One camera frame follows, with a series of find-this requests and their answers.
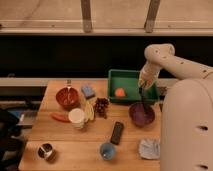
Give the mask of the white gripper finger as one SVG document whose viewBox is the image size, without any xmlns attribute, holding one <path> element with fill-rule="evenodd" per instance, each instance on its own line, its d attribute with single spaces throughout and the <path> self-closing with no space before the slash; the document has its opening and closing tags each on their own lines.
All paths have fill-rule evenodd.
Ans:
<svg viewBox="0 0 213 171">
<path fill-rule="evenodd" d="M 145 81 L 144 81 L 144 80 L 139 80 L 139 81 L 138 81 L 138 87 L 139 87 L 139 88 L 145 87 Z"/>
<path fill-rule="evenodd" d="M 147 90 L 152 89 L 152 88 L 153 88 L 153 86 L 154 86 L 154 84 L 150 84 L 150 85 L 148 85 Z"/>
</svg>

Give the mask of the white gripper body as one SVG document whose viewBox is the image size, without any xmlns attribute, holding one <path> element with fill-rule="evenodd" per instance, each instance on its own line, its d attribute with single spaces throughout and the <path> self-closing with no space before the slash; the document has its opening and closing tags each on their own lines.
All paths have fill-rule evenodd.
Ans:
<svg viewBox="0 0 213 171">
<path fill-rule="evenodd" d="M 154 84 L 156 80 L 158 79 L 159 73 L 160 73 L 161 67 L 152 64 L 152 63 L 146 63 L 139 73 L 139 80 L 145 81 L 145 87 L 147 88 L 148 85 Z"/>
</svg>

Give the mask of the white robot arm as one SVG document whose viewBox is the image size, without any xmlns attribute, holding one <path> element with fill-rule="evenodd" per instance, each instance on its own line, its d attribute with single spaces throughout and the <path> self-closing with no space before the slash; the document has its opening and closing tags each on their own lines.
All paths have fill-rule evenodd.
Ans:
<svg viewBox="0 0 213 171">
<path fill-rule="evenodd" d="M 145 88 L 162 69 L 178 79 L 163 101 L 160 171 L 213 171 L 213 67 L 177 57 L 171 44 L 149 45 L 144 56 Z"/>
</svg>

